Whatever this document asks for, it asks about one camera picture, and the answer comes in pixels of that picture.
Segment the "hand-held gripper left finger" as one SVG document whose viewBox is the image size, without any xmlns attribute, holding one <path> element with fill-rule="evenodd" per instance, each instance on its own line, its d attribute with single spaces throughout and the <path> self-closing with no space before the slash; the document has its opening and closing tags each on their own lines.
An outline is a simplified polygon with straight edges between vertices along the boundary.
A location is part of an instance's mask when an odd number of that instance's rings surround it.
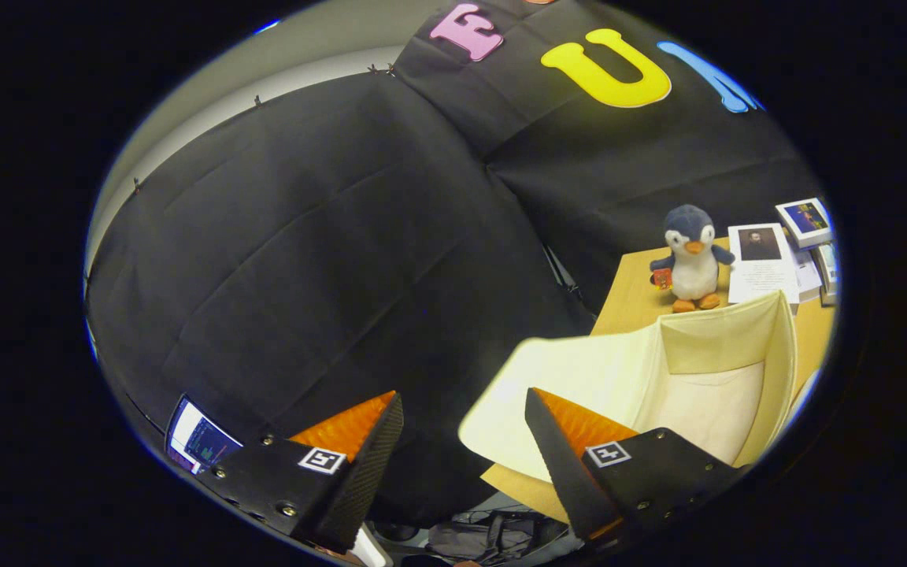
<svg viewBox="0 0 907 567">
<path fill-rule="evenodd" d="M 404 424 L 384 392 L 291 437 L 267 431 L 199 471 L 202 487 L 278 536 L 338 554 L 355 546 Z"/>
</svg>

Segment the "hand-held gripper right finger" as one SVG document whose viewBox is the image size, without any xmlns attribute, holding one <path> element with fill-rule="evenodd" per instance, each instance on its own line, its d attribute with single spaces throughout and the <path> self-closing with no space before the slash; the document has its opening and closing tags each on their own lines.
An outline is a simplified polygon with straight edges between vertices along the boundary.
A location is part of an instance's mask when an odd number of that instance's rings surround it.
<svg viewBox="0 0 907 567">
<path fill-rule="evenodd" d="M 670 428 L 637 433 L 537 387 L 524 416 L 572 530 L 594 547 L 635 544 L 740 477 Z"/>
</svg>

